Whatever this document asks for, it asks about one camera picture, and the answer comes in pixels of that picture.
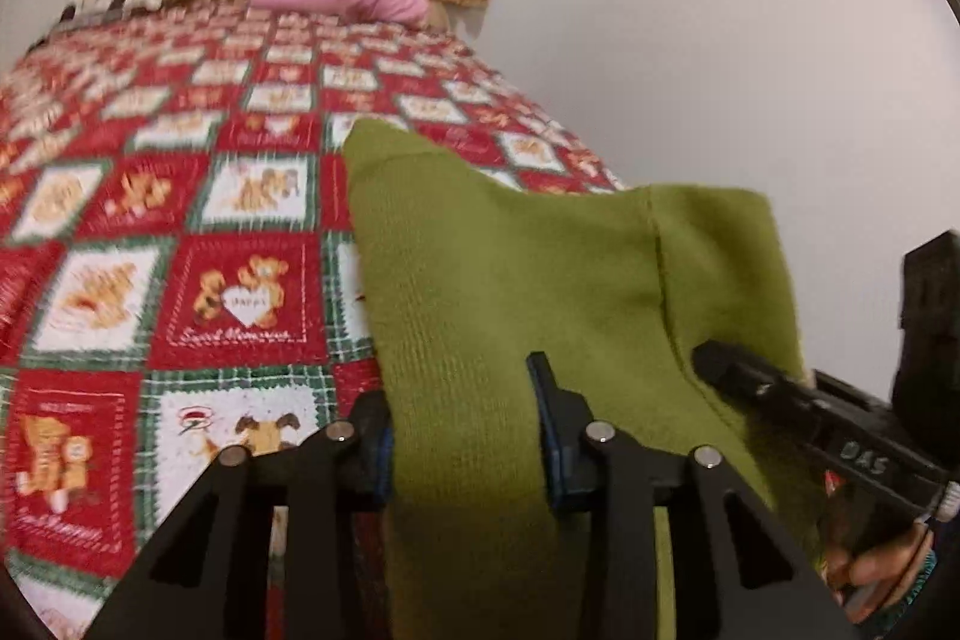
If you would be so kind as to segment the person's right hand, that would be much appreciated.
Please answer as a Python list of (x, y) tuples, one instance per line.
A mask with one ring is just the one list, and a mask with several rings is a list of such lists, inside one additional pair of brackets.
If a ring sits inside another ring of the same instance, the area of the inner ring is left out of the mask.
[(932, 551), (931, 515), (911, 523), (895, 512), (892, 526), (866, 548), (859, 521), (871, 523), (887, 505), (877, 507), (872, 495), (859, 491), (836, 471), (823, 473), (827, 494), (825, 512), (818, 522), (822, 542), (820, 576), (851, 624), (864, 627), (867, 620), (890, 609), (907, 596)]

